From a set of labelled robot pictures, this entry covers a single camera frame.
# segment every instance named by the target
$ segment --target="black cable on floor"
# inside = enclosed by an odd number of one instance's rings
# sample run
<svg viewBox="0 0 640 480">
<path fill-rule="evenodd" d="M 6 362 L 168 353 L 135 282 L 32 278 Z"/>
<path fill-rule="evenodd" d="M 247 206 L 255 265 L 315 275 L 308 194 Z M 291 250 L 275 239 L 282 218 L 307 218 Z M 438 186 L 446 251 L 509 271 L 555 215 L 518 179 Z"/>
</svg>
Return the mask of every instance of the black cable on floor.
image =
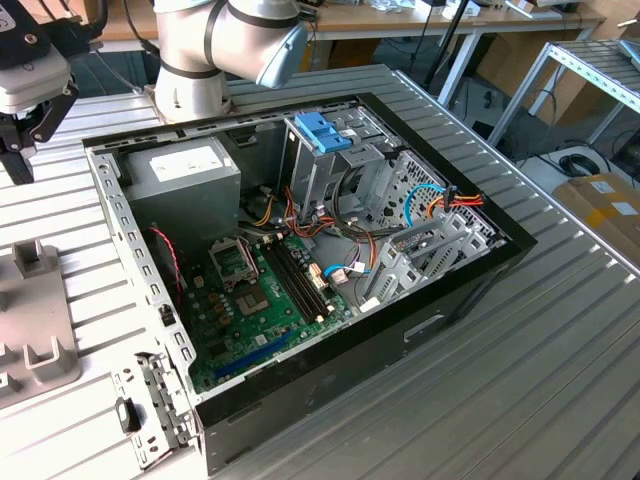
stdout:
<svg viewBox="0 0 640 480">
<path fill-rule="evenodd" d="M 420 46 L 422 46 L 422 42 L 424 41 L 424 34 L 426 33 L 427 27 L 429 26 L 430 18 L 431 18 L 431 9 L 429 9 L 429 13 L 427 14 L 427 19 L 424 21 L 424 26 L 422 27 L 422 33 L 420 34 L 420 40 L 418 41 L 418 46 L 416 47 L 415 52 L 411 54 L 411 63 L 409 63 L 409 69 L 407 70 L 409 75 L 411 75 L 411 71 L 413 70 L 413 64 L 416 63 L 416 57 L 418 56 L 418 52 L 420 52 Z"/>
</svg>

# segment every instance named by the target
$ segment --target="slotted metal surface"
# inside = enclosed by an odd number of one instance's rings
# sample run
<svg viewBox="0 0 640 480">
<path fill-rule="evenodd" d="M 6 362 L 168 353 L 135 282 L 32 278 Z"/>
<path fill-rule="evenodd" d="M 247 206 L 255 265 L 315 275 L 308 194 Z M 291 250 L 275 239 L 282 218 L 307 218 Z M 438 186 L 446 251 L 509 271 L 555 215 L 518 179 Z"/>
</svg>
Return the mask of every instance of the slotted metal surface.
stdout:
<svg viewBox="0 0 640 480">
<path fill-rule="evenodd" d="M 640 71 L 617 42 L 559 42 L 549 46 L 549 56 L 640 113 Z"/>
<path fill-rule="evenodd" d="M 232 85 L 245 111 L 372 91 L 536 236 L 472 314 L 424 348 L 242 457 L 219 478 L 620 478 L 639 468 L 640 289 L 630 270 L 400 74 L 382 66 Z M 132 478 L 108 373 L 155 342 L 108 236 L 79 139 L 157 125 L 125 95 L 77 105 L 34 159 L 37 183 L 0 173 L 0 250 L 44 237 L 61 250 L 84 373 L 0 412 L 0 471 Z M 193 450 L 152 477 L 203 478 Z"/>
</svg>

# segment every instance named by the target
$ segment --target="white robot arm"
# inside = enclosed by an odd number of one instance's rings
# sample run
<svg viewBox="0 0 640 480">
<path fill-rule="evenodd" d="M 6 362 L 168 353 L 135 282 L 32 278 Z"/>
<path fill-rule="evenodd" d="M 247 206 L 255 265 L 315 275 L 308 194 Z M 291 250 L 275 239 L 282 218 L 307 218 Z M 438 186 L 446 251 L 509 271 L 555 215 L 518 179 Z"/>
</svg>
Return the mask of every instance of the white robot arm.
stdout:
<svg viewBox="0 0 640 480">
<path fill-rule="evenodd" d="M 156 0 L 155 12 L 162 60 L 156 104 L 173 121 L 226 113 L 223 72 L 281 87 L 307 42 L 293 0 Z"/>
<path fill-rule="evenodd" d="M 0 161 L 16 184 L 33 182 L 27 159 L 48 141 L 78 91 L 67 58 L 89 53 L 107 22 L 38 25 L 18 0 L 0 0 Z M 224 114 L 229 72 L 270 88 L 297 70 L 307 41 L 294 0 L 156 0 L 161 69 L 155 101 L 170 121 Z"/>
</svg>

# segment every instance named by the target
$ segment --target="blue plastic clip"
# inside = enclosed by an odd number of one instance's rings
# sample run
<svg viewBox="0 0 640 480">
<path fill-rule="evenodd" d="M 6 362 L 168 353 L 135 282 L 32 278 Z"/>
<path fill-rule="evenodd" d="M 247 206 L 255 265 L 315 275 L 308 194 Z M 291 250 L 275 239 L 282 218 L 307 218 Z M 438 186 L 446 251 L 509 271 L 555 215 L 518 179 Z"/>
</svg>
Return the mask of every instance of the blue plastic clip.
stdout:
<svg viewBox="0 0 640 480">
<path fill-rule="evenodd" d="M 351 147 L 351 140 L 340 135 L 333 123 L 317 112 L 296 115 L 296 125 L 322 153 Z"/>
</svg>

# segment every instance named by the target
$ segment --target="metal table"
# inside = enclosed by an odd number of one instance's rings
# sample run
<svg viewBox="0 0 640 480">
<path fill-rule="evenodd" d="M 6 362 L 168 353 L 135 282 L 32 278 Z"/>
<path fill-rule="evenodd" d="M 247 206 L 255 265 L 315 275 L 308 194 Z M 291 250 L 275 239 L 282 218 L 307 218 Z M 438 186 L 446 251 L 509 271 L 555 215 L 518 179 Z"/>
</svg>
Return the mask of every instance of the metal table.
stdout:
<svg viewBox="0 0 640 480">
<path fill-rule="evenodd" d="M 513 95 L 502 118 L 491 132 L 487 140 L 489 145 L 497 145 L 500 141 L 518 113 L 525 96 L 535 85 L 538 76 L 550 59 L 558 62 L 560 66 L 551 75 L 542 90 L 553 92 L 560 76 L 568 68 L 619 102 L 591 134 L 589 143 L 594 143 L 598 139 L 625 106 L 640 113 L 640 71 L 631 64 L 629 58 L 620 53 L 617 42 L 588 40 L 547 43 Z M 538 113 L 547 96 L 548 94 L 545 92 L 540 93 L 529 109 L 531 115 Z"/>
<path fill-rule="evenodd" d="M 629 480 L 640 455 L 640 288 L 617 254 L 402 74 L 383 66 L 232 85 L 243 110 L 358 91 L 390 108 L 533 233 L 538 245 L 459 324 L 248 453 L 222 479 Z M 0 412 L 10 477 L 132 478 L 109 371 L 153 350 L 109 238 L 79 139 L 158 124 L 149 102 L 80 102 L 34 159 L 37 183 L 0 177 L 0 248 L 33 237 L 62 252 L 84 373 Z M 185 449 L 150 472 L 202 478 Z"/>
</svg>

